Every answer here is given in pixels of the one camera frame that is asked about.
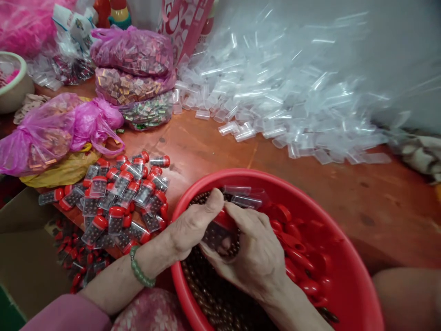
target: orange table surface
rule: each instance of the orange table surface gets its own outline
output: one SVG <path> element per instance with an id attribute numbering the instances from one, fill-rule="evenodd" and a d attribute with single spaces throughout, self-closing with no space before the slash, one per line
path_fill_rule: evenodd
<path id="1" fill-rule="evenodd" d="M 61 92 L 95 97 L 94 90 L 93 79 L 57 92 L 37 87 L 39 94 L 51 97 Z M 201 177 L 226 168 L 256 169 L 292 183 L 317 201 L 344 230 L 371 273 L 392 266 L 441 268 L 441 213 L 434 188 L 386 146 L 369 152 L 389 154 L 390 164 L 321 165 L 314 157 L 292 160 L 285 148 L 275 148 L 261 135 L 242 143 L 222 137 L 218 123 L 195 119 L 194 114 L 174 115 L 153 131 L 124 127 L 120 135 L 128 156 L 143 149 L 170 156 L 171 166 L 164 171 L 171 179 L 170 216 L 182 194 Z M 108 145 L 116 148 L 110 140 Z M 78 210 L 66 215 L 76 223 L 82 220 Z"/>

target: white plastic bag with red print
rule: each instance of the white plastic bag with red print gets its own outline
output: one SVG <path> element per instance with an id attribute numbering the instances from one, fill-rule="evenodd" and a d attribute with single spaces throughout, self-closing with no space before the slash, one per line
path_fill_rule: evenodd
<path id="1" fill-rule="evenodd" d="M 162 0 L 158 33 L 168 35 L 175 65 L 190 57 L 210 13 L 214 0 Z"/>

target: forearm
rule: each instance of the forearm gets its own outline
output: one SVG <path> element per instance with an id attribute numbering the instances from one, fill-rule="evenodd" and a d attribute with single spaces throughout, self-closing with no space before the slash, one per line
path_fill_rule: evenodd
<path id="1" fill-rule="evenodd" d="M 164 231 L 158 237 L 141 246 L 135 254 L 144 275 L 155 278 L 177 261 L 175 248 Z M 143 289 L 135 277 L 126 255 L 97 275 L 80 293 L 108 315 L 113 315 L 127 306 Z"/>
<path id="2" fill-rule="evenodd" d="M 332 331 L 303 291 L 288 278 L 284 288 L 262 307 L 281 331 Z"/>

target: red plastic basin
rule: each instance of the red plastic basin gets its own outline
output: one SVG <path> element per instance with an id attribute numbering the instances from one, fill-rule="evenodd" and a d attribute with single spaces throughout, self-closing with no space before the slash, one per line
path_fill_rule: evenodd
<path id="1" fill-rule="evenodd" d="M 336 236 L 343 238 L 326 253 L 332 260 L 332 289 L 328 296 L 329 308 L 340 319 L 333 324 L 336 331 L 383 331 L 383 319 L 380 304 L 371 278 L 352 246 L 349 239 L 337 223 L 309 196 L 290 183 L 267 174 L 249 169 L 226 169 L 207 175 L 194 183 L 179 200 L 173 214 L 173 221 L 187 209 L 188 204 L 197 194 L 220 188 L 223 185 L 243 185 L 264 188 L 273 202 L 285 205 L 293 218 L 305 221 L 317 220 L 331 229 Z M 195 331 L 212 331 L 205 315 L 199 308 L 185 280 L 181 264 L 171 267 L 173 282 L 176 287 L 182 309 Z"/>

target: pink fabric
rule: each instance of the pink fabric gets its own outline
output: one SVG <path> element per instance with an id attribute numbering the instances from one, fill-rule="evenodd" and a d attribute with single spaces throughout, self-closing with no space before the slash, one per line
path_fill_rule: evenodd
<path id="1" fill-rule="evenodd" d="M 145 288 L 115 320 L 112 331 L 190 331 L 178 298 L 160 288 Z"/>
<path id="2" fill-rule="evenodd" d="M 22 331 L 109 331 L 107 314 L 77 294 L 65 294 L 32 318 Z"/>

